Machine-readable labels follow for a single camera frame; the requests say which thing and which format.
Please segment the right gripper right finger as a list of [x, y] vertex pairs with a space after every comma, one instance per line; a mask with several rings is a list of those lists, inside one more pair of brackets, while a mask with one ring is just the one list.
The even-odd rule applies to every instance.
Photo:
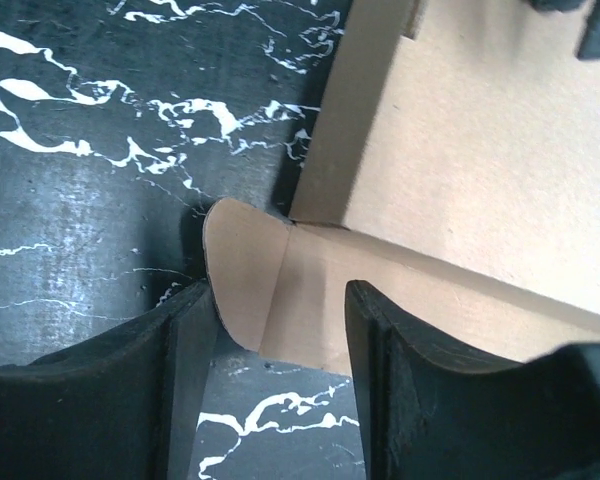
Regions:
[[345, 324], [370, 479], [600, 479], [600, 343], [526, 363], [350, 281]]

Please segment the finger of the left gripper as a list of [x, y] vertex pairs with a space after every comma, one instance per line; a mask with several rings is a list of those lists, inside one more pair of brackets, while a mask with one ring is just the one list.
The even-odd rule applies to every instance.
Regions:
[[[537, 12], [569, 13], [579, 9], [583, 0], [531, 0], [528, 4]], [[600, 0], [593, 2], [584, 33], [576, 50], [578, 60], [600, 60]]]

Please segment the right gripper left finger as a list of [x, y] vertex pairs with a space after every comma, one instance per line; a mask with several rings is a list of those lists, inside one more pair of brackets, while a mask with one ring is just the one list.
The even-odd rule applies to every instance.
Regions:
[[0, 366], [0, 479], [184, 479], [218, 333], [210, 286]]

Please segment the large cardboard box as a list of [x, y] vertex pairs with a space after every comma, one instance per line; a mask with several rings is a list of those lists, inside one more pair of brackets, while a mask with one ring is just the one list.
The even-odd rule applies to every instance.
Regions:
[[505, 358], [600, 341], [600, 60], [575, 56], [593, 2], [354, 2], [288, 220], [226, 198], [205, 221], [231, 338], [347, 374], [365, 280]]

